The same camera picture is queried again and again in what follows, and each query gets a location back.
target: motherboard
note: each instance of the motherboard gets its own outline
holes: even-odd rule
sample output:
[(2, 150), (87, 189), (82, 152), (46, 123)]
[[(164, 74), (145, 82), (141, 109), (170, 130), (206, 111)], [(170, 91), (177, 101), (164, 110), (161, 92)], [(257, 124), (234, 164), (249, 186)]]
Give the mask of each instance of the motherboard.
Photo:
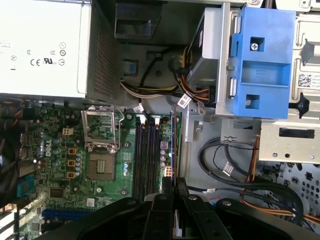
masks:
[[(18, 186), (18, 197), (30, 198), (20, 210), (19, 234), (25, 239), (125, 197), (143, 201), (161, 190), (163, 176), (173, 174), (171, 115), (87, 115), (86, 126), (81, 110), (39, 107), (34, 115), (20, 138), (21, 162), (36, 169)], [(91, 147), (87, 139), (116, 139), (116, 145)]]

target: blue pcie slot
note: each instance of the blue pcie slot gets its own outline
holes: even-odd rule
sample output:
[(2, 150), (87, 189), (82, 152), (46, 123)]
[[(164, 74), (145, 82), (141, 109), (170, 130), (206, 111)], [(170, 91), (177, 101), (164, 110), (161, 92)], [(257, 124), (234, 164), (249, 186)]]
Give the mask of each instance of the blue pcie slot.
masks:
[(172, 168), (172, 181), (174, 180), (175, 174), (175, 112), (170, 112), (171, 116), (171, 168)]
[(89, 215), (90, 211), (69, 211), (69, 210), (56, 210), (45, 209), (42, 211), (42, 217), (47, 219), (61, 219), (61, 220), (77, 220), (79, 218)]

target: metal grate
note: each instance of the metal grate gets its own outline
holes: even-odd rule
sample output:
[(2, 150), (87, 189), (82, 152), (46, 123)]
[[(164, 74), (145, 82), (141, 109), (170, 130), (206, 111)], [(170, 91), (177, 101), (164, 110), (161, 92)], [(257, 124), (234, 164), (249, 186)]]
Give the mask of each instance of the metal grate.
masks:
[(116, 40), (105, 20), (98, 16), (97, 50), (95, 58), (94, 92), (117, 99), (119, 90), (119, 53)]

